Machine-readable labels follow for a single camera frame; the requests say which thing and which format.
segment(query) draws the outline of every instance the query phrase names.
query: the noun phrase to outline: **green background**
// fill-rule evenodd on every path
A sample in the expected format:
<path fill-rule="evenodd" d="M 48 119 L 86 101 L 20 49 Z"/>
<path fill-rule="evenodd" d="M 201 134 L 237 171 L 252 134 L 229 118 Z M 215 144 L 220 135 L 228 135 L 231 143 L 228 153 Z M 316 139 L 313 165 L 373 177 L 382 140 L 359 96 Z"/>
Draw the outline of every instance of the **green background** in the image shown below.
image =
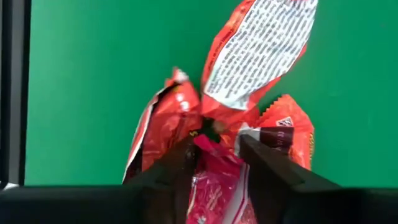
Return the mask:
<path fill-rule="evenodd" d="M 118 184 L 146 103 L 174 65 L 199 80 L 241 0 L 35 0 L 26 183 Z M 316 129 L 315 172 L 398 186 L 398 2 L 320 0 L 308 51 L 266 95 L 291 94 Z"/>

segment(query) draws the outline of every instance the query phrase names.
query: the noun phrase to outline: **nutrition label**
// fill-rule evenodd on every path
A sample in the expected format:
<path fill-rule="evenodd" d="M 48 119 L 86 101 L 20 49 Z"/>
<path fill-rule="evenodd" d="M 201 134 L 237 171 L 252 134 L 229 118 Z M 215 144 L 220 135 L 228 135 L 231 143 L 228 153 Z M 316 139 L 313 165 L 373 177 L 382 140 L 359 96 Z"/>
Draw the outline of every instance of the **nutrition label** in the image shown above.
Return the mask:
<path fill-rule="evenodd" d="M 221 50 L 205 94 L 245 110 L 249 96 L 287 73 L 310 35 L 318 0 L 256 0 Z"/>

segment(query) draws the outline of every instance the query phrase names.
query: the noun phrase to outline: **logo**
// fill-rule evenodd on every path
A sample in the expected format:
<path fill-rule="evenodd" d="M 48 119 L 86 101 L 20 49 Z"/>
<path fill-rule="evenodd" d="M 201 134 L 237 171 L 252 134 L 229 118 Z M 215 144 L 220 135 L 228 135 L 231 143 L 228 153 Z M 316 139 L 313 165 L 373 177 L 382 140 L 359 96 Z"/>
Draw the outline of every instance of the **logo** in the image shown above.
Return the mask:
<path fill-rule="evenodd" d="M 290 116 L 276 121 L 278 127 L 293 127 L 293 120 Z"/>

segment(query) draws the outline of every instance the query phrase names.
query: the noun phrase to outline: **black frame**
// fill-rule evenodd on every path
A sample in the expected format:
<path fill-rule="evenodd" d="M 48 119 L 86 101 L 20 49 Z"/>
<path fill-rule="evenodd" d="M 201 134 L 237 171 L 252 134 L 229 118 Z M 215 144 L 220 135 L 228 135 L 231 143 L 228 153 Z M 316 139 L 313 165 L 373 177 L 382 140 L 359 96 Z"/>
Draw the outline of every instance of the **black frame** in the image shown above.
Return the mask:
<path fill-rule="evenodd" d="M 0 186 L 24 185 L 31 0 L 0 0 Z"/>

